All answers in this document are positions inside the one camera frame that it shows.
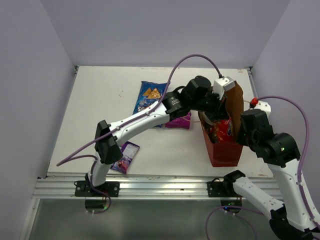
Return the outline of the red snack bag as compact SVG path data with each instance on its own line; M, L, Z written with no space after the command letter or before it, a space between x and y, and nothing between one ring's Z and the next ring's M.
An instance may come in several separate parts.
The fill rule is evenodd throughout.
M203 123L206 134L213 144L233 142L233 122L228 119L214 120L213 122Z

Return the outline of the red brown paper bag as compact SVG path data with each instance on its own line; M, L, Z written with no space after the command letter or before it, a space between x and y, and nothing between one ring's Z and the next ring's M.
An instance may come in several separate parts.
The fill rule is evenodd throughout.
M213 167L236 167L243 146L236 143L244 112L243 90L235 81L224 92L217 115L198 112L203 137Z

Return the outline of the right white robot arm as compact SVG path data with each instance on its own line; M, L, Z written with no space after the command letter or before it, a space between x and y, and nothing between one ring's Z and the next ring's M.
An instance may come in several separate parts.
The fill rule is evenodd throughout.
M240 117L238 142L262 158L271 170L282 200L277 200L257 187L246 175L235 170L223 178L227 196L240 195L254 205L269 221L280 240L312 240L318 232L315 217L308 213L298 180L301 155L294 138L287 133L274 133L267 113L261 109L246 110Z

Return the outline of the purple cookie packet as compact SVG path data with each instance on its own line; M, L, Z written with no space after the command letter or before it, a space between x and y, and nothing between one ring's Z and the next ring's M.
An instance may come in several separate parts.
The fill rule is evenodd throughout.
M118 171L124 175L127 174L128 168L130 167L134 157L140 150L140 146L127 141L121 147L120 150L122 152L122 158L116 161L112 166L111 169L114 171Z

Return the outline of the purple grape candy bag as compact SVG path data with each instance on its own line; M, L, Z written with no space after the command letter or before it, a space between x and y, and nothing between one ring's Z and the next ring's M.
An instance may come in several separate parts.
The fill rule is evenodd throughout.
M190 129L190 125L191 125L191 112L188 112L187 115L182 116L182 117L178 117L170 122L167 122L164 124L165 128L168 129L186 129L189 130Z

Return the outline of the blue Doritos chips bag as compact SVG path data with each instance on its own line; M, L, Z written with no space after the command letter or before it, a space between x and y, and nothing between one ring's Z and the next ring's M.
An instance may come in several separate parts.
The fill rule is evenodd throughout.
M145 131L150 128L160 127L169 122L170 115L167 114L167 108L163 103L152 111L158 105L165 93L166 83L154 83L142 81L139 94L133 109L133 118L143 116L130 123L130 127Z

